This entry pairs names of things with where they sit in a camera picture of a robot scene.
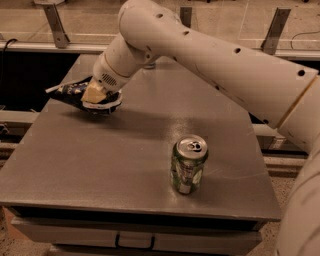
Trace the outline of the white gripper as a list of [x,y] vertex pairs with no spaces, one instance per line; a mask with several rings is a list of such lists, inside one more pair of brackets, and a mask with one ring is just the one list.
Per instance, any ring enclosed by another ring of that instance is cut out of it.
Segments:
[[93,78],[86,87],[81,100],[89,103],[99,103],[106,98],[107,91],[116,92],[122,88],[121,77],[118,76],[100,55],[93,66]]

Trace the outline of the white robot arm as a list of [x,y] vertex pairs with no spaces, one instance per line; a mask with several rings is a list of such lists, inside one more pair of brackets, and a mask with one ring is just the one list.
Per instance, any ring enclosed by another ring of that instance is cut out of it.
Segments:
[[320,76],[314,69],[194,31],[152,0],[127,0],[82,100],[93,107],[144,65],[170,57],[307,152],[275,256],[320,256]]

